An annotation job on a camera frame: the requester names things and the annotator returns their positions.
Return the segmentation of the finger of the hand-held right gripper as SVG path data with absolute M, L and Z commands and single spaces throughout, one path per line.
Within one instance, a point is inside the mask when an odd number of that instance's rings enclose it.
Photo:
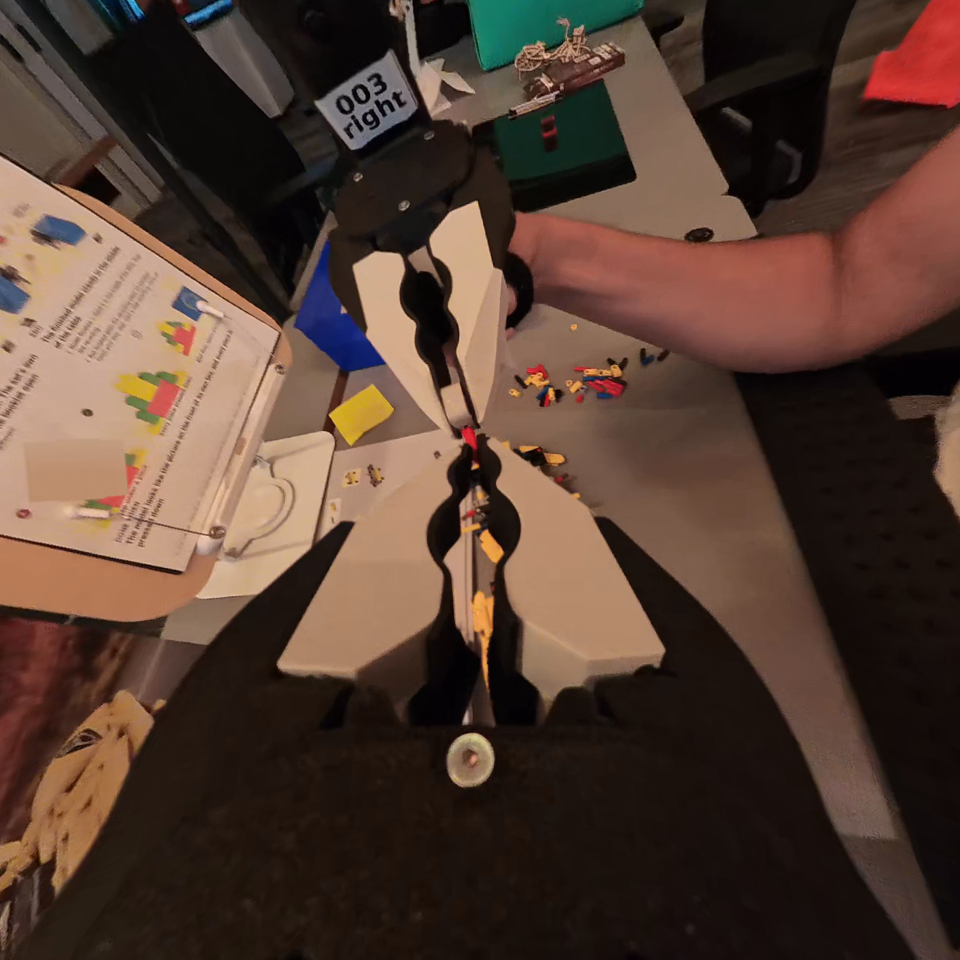
M 478 200 L 444 216 L 430 235 L 429 254 L 453 331 L 462 405 L 473 423 L 482 425 L 501 372 L 509 294 Z
M 423 414 L 449 435 L 460 433 L 445 406 L 452 388 L 444 348 L 426 319 L 403 298 L 416 275 L 399 253 L 376 250 L 357 261 L 353 277 L 366 322 L 366 337 Z

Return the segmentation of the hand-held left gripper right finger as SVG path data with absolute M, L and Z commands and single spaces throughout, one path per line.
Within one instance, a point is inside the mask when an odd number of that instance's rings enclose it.
M 536 724 L 564 690 L 662 665 L 666 649 L 590 509 L 480 438 L 494 570 L 486 677 L 495 724 Z

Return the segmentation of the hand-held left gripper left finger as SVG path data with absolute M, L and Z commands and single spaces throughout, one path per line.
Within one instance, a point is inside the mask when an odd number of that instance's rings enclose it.
M 470 710 L 470 446 L 454 440 L 345 533 L 277 666 L 383 691 L 412 724 Z

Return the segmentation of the instruction booklet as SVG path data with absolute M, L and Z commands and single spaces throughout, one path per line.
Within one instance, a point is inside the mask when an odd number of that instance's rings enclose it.
M 378 496 L 387 494 L 394 486 L 401 485 L 416 474 L 426 456 L 439 456 L 441 448 L 454 441 L 445 433 L 435 431 L 338 454 L 334 459 L 334 474 L 340 486 L 330 494 L 325 506 L 321 544 L 326 546 L 334 533 L 340 533 L 338 528 L 341 524 L 353 524 Z M 476 509 L 483 499 L 484 495 L 476 490 L 475 481 L 469 480 L 469 495 L 462 503 L 461 525 L 462 534 L 467 535 L 469 541 L 469 594 L 465 611 L 469 617 L 469 651 L 472 658 L 478 657 L 472 612 L 476 568 L 474 522 L 477 521 Z

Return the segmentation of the red yellow blue brick pieces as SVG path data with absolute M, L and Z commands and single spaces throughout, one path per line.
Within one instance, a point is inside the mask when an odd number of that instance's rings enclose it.
M 627 374 L 657 369 L 672 355 L 668 349 L 642 347 L 633 357 L 608 357 L 600 366 L 571 366 L 566 379 L 554 376 L 543 362 L 529 364 L 509 377 L 507 396 L 531 400 L 539 409 L 551 409 L 566 401 L 583 405 L 589 398 L 603 403 L 618 401 L 629 387 Z

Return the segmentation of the blue storage bin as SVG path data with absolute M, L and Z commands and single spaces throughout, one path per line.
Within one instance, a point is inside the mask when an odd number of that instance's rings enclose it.
M 332 287 L 329 243 L 322 248 L 296 313 L 294 328 L 348 374 L 385 365 Z

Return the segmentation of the yellow sticky note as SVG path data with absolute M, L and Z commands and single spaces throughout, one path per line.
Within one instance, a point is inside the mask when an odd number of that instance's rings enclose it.
M 342 401 L 328 416 L 345 443 L 354 447 L 394 413 L 395 408 L 387 397 L 377 386 L 370 385 Z

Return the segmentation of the crumpled white paper bags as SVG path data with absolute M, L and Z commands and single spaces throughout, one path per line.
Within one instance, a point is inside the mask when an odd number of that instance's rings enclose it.
M 416 84 L 431 117 L 437 117 L 451 106 L 449 94 L 454 98 L 472 97 L 474 87 L 458 72 L 445 69 L 445 60 L 422 61 L 417 65 Z

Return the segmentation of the dark green box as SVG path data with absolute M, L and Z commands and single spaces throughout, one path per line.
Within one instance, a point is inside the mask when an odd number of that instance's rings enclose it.
M 536 111 L 496 117 L 488 133 L 514 193 L 559 196 L 541 200 L 542 206 L 625 186 L 637 178 L 603 79 Z

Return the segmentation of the brown craft kit box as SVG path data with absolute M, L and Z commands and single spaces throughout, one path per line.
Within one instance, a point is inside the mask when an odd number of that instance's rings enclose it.
M 618 43 L 590 46 L 584 25 L 572 28 L 566 17 L 559 17 L 557 25 L 564 31 L 557 47 L 548 49 L 540 40 L 524 45 L 514 57 L 524 100 L 509 109 L 510 120 L 555 104 L 626 64 L 627 54 Z

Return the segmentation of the black perforated office chair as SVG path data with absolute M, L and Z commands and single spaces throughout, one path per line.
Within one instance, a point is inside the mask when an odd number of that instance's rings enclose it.
M 862 366 L 735 380 L 958 948 L 958 518 L 931 454 Z

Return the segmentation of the black toy car box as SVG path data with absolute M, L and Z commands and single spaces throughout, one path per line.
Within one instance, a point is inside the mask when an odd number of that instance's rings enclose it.
M 2 610 L 2 958 L 78 873 L 155 726 L 160 633 Z

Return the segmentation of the orange traffic cone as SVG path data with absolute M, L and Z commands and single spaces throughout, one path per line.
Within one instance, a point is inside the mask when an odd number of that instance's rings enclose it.
M 903 41 L 876 57 L 862 99 L 945 109 L 958 106 L 958 1 L 926 5 Z

